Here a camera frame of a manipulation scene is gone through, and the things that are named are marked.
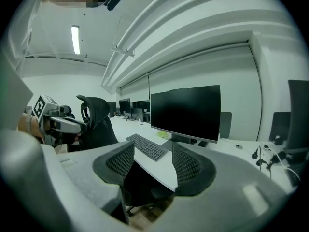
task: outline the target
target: roller blind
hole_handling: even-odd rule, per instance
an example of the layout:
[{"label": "roller blind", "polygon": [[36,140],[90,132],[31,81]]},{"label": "roller blind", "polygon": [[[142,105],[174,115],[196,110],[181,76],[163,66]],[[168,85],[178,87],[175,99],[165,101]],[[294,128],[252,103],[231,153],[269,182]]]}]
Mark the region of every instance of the roller blind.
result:
[{"label": "roller blind", "polygon": [[149,100],[148,77],[121,89],[121,99],[130,98],[131,102]]},{"label": "roller blind", "polygon": [[151,94],[217,84],[221,111],[232,113],[228,138],[255,141],[261,120],[261,89],[248,46],[207,53],[150,75]]}]

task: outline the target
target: person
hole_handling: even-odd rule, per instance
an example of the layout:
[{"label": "person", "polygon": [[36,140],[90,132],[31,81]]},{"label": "person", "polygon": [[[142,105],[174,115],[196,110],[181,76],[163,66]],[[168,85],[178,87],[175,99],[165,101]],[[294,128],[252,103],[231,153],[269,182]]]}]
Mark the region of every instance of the person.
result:
[{"label": "person", "polygon": [[[24,0],[12,17],[2,37],[0,43],[1,64],[9,65],[19,76],[21,75],[32,35],[31,23],[38,13],[41,2],[51,2],[59,6],[71,8],[93,8],[100,6],[104,1],[105,0]],[[26,118],[27,114],[22,114],[18,122],[18,129],[24,132],[28,132]],[[47,121],[46,130],[49,129],[48,127],[49,122]],[[38,121],[35,118],[31,119],[31,134],[35,137],[43,137],[39,129]]]}]

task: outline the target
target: black fisheye border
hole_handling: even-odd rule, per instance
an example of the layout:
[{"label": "black fisheye border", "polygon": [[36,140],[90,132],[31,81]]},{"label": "black fisheye border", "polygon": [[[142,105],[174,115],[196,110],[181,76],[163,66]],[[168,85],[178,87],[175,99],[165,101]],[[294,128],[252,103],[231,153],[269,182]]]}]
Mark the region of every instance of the black fisheye border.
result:
[{"label": "black fisheye border", "polygon": [[[9,23],[11,16],[14,14],[15,10],[17,9],[17,7],[21,2],[22,0],[0,0],[2,8],[1,10],[2,23],[0,24],[1,36],[6,28],[6,25]],[[308,0],[281,0],[281,2],[286,6],[287,10],[290,12],[293,19],[295,20],[308,47],[309,27],[308,27],[308,18],[306,16],[308,8]],[[296,192],[291,196],[291,198],[284,206],[284,208],[280,210],[279,213],[274,217],[274,219],[270,223],[266,224],[261,231],[263,232],[279,231],[279,230],[297,231],[308,228],[307,223],[308,208],[309,208],[308,180],[309,180],[309,166],[307,165],[305,172],[302,175],[302,181]],[[27,213],[27,210],[23,208],[23,206],[18,202],[13,192],[11,192],[11,190],[7,188],[2,178],[0,178],[0,199],[1,199],[1,209],[3,210],[1,220],[1,226],[3,228],[5,228],[6,225],[8,225],[10,229],[24,230],[25,228],[32,228],[32,229],[38,229],[40,231],[45,230],[44,228],[42,228],[40,224],[38,224],[38,222],[35,219],[33,219]],[[237,228],[236,231],[249,231],[249,229]]]}]

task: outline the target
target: monitor stand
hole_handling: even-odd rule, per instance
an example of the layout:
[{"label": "monitor stand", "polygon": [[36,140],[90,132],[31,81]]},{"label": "monitor stand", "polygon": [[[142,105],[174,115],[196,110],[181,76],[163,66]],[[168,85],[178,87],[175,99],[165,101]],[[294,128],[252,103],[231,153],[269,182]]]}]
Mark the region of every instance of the monitor stand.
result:
[{"label": "monitor stand", "polygon": [[182,136],[172,134],[172,138],[169,139],[168,141],[166,141],[160,147],[164,148],[164,149],[168,149],[169,151],[173,151],[173,142],[191,144],[191,138],[182,137]]}]

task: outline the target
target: white cable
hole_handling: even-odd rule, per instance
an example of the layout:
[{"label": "white cable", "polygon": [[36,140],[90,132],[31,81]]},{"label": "white cable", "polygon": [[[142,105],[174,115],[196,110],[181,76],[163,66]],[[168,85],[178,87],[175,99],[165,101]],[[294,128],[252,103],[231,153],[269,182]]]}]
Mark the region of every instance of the white cable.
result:
[{"label": "white cable", "polygon": [[270,149],[270,150],[272,150],[272,151],[277,155],[277,157],[278,157],[278,159],[279,159],[281,165],[282,165],[285,169],[287,169],[287,170],[291,171],[292,173],[294,173],[294,174],[296,175],[296,177],[297,177],[297,178],[299,179],[299,181],[300,181],[300,178],[299,178],[298,174],[295,173],[294,170],[292,170],[292,169],[288,168],[287,166],[284,166],[284,165],[283,165],[283,162],[281,161],[281,159],[280,159],[280,157],[279,157],[279,155],[277,154],[276,151],[274,151],[274,150],[271,149],[271,148],[264,148],[264,149]]}]

